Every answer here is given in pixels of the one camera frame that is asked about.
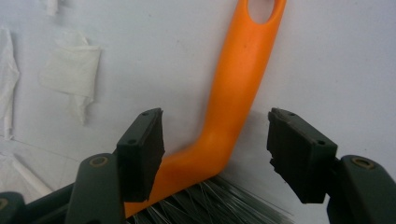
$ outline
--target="white background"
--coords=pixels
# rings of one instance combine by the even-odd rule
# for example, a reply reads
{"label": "white background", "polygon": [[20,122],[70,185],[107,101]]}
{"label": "white background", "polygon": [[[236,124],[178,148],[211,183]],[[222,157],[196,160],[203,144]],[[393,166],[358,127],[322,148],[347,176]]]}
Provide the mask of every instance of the white background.
{"label": "white background", "polygon": [[[267,9],[261,10],[268,11],[271,4],[262,1]],[[15,139],[81,161],[111,152],[139,113],[161,107],[167,154],[183,148],[200,132],[235,4],[64,0],[59,13],[49,17],[42,1],[0,0],[0,26],[12,33],[21,70]],[[54,39],[65,29],[81,31],[103,49],[86,126],[67,113],[66,95],[38,84]],[[396,178],[395,60],[395,1],[289,0],[261,88],[223,175],[284,209],[296,223],[328,223],[325,205],[300,204],[268,163],[266,116],[271,107],[280,107],[337,143],[338,156],[371,158]]]}

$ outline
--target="brush handle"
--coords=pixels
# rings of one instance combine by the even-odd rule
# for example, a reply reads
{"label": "brush handle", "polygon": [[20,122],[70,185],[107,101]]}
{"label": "brush handle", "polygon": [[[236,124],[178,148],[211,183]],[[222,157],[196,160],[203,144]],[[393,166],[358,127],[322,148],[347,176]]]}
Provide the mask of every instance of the brush handle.
{"label": "brush handle", "polygon": [[200,137],[163,159],[149,201],[126,203],[127,217],[217,175],[225,167],[260,86],[285,5],[286,0],[275,0],[270,19],[258,24],[248,15],[248,0],[238,1],[219,56]]}

